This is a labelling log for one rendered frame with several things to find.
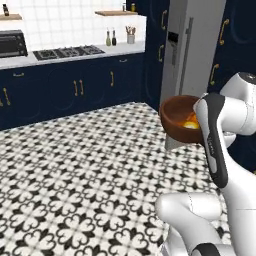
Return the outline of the black toaster oven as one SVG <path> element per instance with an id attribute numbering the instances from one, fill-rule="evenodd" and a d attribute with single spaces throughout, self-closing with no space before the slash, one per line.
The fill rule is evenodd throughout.
<path id="1" fill-rule="evenodd" d="M 0 58 L 27 55 L 25 38 L 21 30 L 0 31 Z"/>

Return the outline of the grey fridge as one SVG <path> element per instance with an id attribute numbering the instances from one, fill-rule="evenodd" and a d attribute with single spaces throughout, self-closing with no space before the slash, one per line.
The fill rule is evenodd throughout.
<path id="1" fill-rule="evenodd" d="M 179 95 L 186 45 L 186 29 L 193 17 L 182 95 L 200 96 L 207 91 L 226 0 L 171 0 L 164 56 L 160 104 Z M 172 150 L 183 142 L 166 136 L 165 147 Z"/>

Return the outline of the yellow lemon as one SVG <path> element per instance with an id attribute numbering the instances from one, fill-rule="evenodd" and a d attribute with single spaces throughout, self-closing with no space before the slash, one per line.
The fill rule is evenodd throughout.
<path id="1" fill-rule="evenodd" d="M 187 121 L 183 124 L 183 127 L 188 129 L 199 129 L 200 126 L 198 123 Z"/>

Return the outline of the brown wooden bowl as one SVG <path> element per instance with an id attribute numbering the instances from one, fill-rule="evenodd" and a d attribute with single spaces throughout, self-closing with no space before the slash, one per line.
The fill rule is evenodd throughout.
<path id="1" fill-rule="evenodd" d="M 165 100 L 159 108 L 159 115 L 164 131 L 172 139 L 183 143 L 204 144 L 201 128 L 188 129 L 183 127 L 187 117 L 193 110 L 198 97 L 181 95 L 172 96 Z"/>

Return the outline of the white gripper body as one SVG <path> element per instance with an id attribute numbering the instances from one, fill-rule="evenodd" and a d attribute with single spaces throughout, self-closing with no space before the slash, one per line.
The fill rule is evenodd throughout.
<path id="1" fill-rule="evenodd" d="M 236 134 L 232 133 L 232 132 L 224 132 L 223 137 L 224 137 L 224 141 L 225 141 L 225 146 L 229 147 L 235 141 Z"/>

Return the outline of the black gas hob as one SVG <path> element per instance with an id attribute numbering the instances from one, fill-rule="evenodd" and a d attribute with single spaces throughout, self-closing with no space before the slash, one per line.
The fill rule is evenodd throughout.
<path id="1" fill-rule="evenodd" d="M 78 56 L 86 56 L 86 55 L 95 55 L 95 54 L 102 54 L 102 53 L 103 53 L 103 50 L 99 49 L 94 45 L 64 47 L 64 48 L 40 50 L 40 51 L 33 52 L 33 54 L 35 55 L 38 61 L 78 57 Z"/>

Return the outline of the navy base cupboard run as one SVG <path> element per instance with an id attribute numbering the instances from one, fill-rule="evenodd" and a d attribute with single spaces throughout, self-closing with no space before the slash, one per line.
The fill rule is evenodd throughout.
<path id="1" fill-rule="evenodd" d="M 141 100 L 142 53 L 0 70 L 0 131 Z"/>

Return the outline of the wooden wall shelf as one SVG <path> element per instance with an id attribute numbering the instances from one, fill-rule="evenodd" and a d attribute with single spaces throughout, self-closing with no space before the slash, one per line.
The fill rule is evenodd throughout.
<path id="1" fill-rule="evenodd" d="M 0 14 L 0 21 L 7 20 L 22 20 L 22 16 L 20 14 L 9 14 L 8 16 L 5 14 Z"/>
<path id="2" fill-rule="evenodd" d="M 94 12 L 97 15 L 100 16 L 131 16 L 131 15 L 138 15 L 137 12 L 132 11 L 119 11 L 119 10 L 113 10 L 113 11 L 95 11 Z"/>

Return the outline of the navy tall cupboard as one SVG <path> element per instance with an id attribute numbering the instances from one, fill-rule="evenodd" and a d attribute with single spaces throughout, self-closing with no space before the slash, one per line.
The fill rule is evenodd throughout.
<path id="1" fill-rule="evenodd" d="M 256 0 L 226 0 L 221 26 L 226 19 L 230 22 L 223 34 L 225 43 L 221 46 L 218 38 L 212 68 L 215 64 L 220 66 L 213 86 L 209 77 L 208 92 L 219 92 L 237 72 L 256 75 Z M 228 152 L 238 164 L 256 173 L 256 133 L 238 135 Z"/>
<path id="2" fill-rule="evenodd" d="M 162 86 L 165 48 L 162 51 L 163 62 L 158 61 L 159 46 L 166 43 L 170 0 L 136 0 L 136 11 L 147 18 L 143 100 L 158 110 Z M 167 10 L 166 30 L 161 28 L 162 12 Z"/>

